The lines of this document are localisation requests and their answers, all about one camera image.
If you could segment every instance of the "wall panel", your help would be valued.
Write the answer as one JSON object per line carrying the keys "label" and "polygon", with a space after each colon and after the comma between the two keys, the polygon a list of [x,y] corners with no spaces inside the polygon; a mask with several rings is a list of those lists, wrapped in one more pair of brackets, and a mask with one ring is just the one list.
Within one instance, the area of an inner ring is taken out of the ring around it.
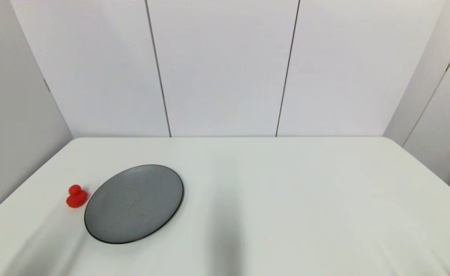
{"label": "wall panel", "polygon": [[298,0],[149,0],[172,136],[274,136]]}
{"label": "wall panel", "polygon": [[444,0],[302,0],[279,136],[381,136]]}
{"label": "wall panel", "polygon": [[168,136],[143,0],[11,0],[75,137]]}

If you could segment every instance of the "panel seam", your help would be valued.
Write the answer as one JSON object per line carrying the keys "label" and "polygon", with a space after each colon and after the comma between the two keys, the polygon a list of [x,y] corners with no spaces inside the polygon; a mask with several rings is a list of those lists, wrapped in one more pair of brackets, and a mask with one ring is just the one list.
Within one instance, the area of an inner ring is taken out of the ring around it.
{"label": "panel seam", "polygon": [[162,101],[164,102],[164,111],[165,111],[165,118],[167,120],[167,129],[169,130],[169,137],[172,137],[172,134],[170,132],[169,114],[167,113],[167,105],[165,103],[164,86],[162,85],[162,76],[160,75],[159,60],[157,58],[157,49],[155,48],[155,39],[153,37],[152,22],[150,20],[150,11],[148,9],[148,0],[145,0],[145,7],[146,7],[146,17],[148,18],[148,27],[150,28],[150,36],[152,38],[153,54],[155,55],[155,63],[157,64],[157,73],[159,75],[160,91],[162,92]]}
{"label": "panel seam", "polygon": [[281,120],[281,111],[283,110],[283,101],[285,98],[285,91],[286,91],[286,81],[288,80],[288,71],[290,70],[291,52],[293,51],[293,42],[295,41],[296,22],[298,21],[298,12],[300,11],[300,2],[301,2],[301,0],[298,0],[298,7],[296,8],[295,26],[293,26],[293,36],[291,38],[290,56],[288,57],[288,66],[286,67],[285,84],[283,86],[283,95],[281,96],[281,105],[279,106],[278,124],[276,127],[276,136],[275,137],[278,136],[279,122]]}

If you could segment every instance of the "table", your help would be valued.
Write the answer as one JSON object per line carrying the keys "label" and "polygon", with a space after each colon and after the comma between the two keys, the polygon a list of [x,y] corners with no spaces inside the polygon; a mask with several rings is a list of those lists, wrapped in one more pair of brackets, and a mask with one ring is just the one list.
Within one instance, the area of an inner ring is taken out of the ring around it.
{"label": "table", "polygon": [[[93,193],[141,164],[185,197],[155,234],[85,231]],[[0,275],[448,275],[450,187],[386,138],[78,138],[0,205]]]}

